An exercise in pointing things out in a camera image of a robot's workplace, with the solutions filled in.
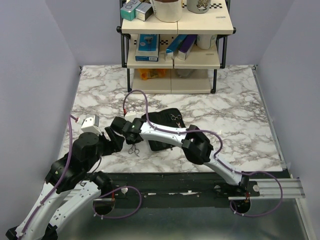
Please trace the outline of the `silver cutting scissors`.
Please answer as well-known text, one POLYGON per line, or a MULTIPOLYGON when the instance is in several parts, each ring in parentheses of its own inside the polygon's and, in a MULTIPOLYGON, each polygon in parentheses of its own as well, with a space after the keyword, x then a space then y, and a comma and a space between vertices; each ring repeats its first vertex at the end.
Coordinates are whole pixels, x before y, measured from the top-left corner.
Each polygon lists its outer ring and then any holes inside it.
POLYGON ((132 144, 131 147, 128 149, 128 153, 130 155, 134 154, 136 156, 139 156, 140 150, 136 147, 135 144, 132 144))

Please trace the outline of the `black zip tool case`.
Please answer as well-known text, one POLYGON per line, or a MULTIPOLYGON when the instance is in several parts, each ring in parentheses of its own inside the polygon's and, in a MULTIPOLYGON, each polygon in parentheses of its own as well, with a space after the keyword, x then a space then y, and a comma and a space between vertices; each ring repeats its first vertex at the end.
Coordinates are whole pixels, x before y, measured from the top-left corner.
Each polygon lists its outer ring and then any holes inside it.
MULTIPOLYGON (((171 120, 171 114, 177 116, 177 115, 181 115, 181 112, 177 108, 168 108, 168 109, 161 110, 161 111, 149 112, 148 117, 149 117, 149 120, 154 124, 178 128, 177 124, 171 120)), ((183 121, 183 117, 180 122, 181 122, 182 128, 185 128, 186 125, 183 121)), ((154 140, 149 140, 148 144, 149 144, 150 149, 153 152, 172 149, 174 147, 173 145, 170 145, 170 144, 167 144, 164 142, 154 141, 154 140)))

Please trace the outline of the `silver thinning scissors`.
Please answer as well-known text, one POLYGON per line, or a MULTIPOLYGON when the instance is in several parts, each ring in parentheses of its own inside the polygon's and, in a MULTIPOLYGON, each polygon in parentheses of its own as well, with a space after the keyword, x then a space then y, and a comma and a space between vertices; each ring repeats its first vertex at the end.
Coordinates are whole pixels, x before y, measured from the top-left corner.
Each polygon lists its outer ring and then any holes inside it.
POLYGON ((171 117, 171 120, 174 121, 179 128, 182 128, 182 125, 181 125, 182 116, 180 114, 178 115, 170 114, 170 117, 171 117))

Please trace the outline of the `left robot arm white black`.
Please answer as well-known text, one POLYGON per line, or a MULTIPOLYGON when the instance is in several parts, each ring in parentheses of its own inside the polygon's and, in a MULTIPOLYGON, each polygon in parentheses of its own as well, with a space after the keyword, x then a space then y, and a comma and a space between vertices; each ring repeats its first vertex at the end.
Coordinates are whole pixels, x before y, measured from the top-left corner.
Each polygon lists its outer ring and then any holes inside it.
POLYGON ((67 221, 85 205, 110 194, 112 180, 99 171, 91 175, 78 193, 64 202, 96 162, 122 150, 124 137, 110 127, 105 130, 107 135, 84 132, 69 142, 69 152, 51 165, 41 193, 25 220, 7 230, 5 236, 9 240, 56 240, 67 221))

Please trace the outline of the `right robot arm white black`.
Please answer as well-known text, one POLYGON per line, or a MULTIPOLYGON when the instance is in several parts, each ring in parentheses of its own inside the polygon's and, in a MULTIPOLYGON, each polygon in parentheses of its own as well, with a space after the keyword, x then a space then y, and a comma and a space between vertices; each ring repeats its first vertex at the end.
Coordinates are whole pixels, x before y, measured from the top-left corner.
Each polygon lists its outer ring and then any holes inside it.
POLYGON ((205 133, 214 132, 199 129, 195 125, 188 128, 170 127, 151 122, 147 119, 135 118, 132 122, 122 117, 115 117, 111 129, 122 135, 129 144, 141 141, 157 141, 183 150, 186 159, 195 165, 205 165, 221 176, 230 185, 230 191, 241 196, 248 190, 249 177, 226 161, 218 158, 222 149, 214 150, 210 139, 205 133))

